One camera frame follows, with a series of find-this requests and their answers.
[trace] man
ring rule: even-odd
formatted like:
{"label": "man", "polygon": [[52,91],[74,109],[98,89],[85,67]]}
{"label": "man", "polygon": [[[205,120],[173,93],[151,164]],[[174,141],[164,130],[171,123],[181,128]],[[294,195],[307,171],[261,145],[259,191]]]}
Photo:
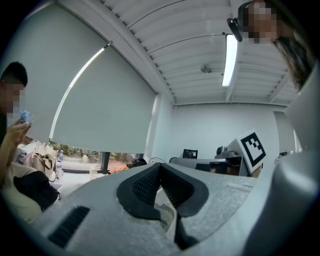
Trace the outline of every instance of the man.
{"label": "man", "polygon": [[14,185],[14,177],[21,178],[34,171],[32,167],[13,163],[17,146],[30,129],[29,124],[17,120],[7,129],[7,114],[19,105],[20,95],[28,83],[25,67],[12,62],[0,78],[0,190],[9,208],[27,223],[33,222],[40,214],[40,206],[31,198],[20,193]]}
{"label": "man", "polygon": [[17,146],[31,127],[19,124],[17,120],[7,129],[7,114],[19,105],[20,95],[27,83],[27,71],[19,62],[12,62],[0,78],[0,189],[4,183],[5,170],[11,164]]}

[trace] ceiling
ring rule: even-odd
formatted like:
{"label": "ceiling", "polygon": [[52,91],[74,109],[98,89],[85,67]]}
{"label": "ceiling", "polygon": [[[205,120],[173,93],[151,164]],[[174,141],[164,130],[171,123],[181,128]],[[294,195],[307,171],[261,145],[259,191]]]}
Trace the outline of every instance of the ceiling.
{"label": "ceiling", "polygon": [[[98,30],[72,0],[60,3]],[[281,55],[271,44],[243,41],[229,87],[222,87],[226,19],[237,16],[242,0],[81,0],[122,36],[144,63],[134,64],[117,35],[106,39],[117,48],[157,92],[164,90],[175,105],[257,103],[287,106],[297,96]],[[210,65],[212,73],[202,73]],[[156,79],[148,79],[150,70]]]}

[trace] beige pants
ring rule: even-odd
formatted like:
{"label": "beige pants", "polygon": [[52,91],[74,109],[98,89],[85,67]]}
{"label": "beige pants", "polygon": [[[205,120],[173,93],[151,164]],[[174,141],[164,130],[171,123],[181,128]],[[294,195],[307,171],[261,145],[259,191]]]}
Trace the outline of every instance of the beige pants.
{"label": "beige pants", "polygon": [[35,172],[36,169],[13,162],[6,170],[4,184],[2,189],[3,198],[8,207],[18,217],[32,223],[42,211],[40,206],[31,198],[20,193],[14,185],[14,177],[21,178],[25,175]]}

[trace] hand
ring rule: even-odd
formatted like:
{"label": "hand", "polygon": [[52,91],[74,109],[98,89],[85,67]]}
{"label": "hand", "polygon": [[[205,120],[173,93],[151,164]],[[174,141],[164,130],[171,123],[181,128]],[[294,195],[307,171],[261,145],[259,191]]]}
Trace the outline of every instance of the hand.
{"label": "hand", "polygon": [[20,124],[20,119],[18,119],[7,129],[4,140],[6,140],[6,142],[10,144],[17,146],[18,144],[23,142],[30,127],[31,124]]}

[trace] trees outside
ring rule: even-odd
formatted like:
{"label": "trees outside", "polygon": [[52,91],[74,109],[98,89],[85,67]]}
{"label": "trees outside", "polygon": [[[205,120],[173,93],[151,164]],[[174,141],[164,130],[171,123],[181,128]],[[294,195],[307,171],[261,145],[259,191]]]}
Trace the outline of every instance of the trees outside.
{"label": "trees outside", "polygon": [[[36,140],[30,138],[30,137],[25,137],[24,144],[28,145],[31,143],[36,142]],[[68,156],[68,157],[83,157],[84,155],[87,155],[87,157],[90,159],[91,163],[96,163],[102,160],[102,155],[103,152],[100,151],[95,151],[95,150],[88,150],[88,149],[83,149],[79,147],[74,147],[74,146],[68,146],[64,144],[59,144],[56,143],[52,140],[50,140],[49,145],[53,150],[60,152],[60,150],[63,150],[63,155]],[[111,153],[111,157],[114,157],[115,160],[130,164],[132,160],[134,159],[129,153]]]}

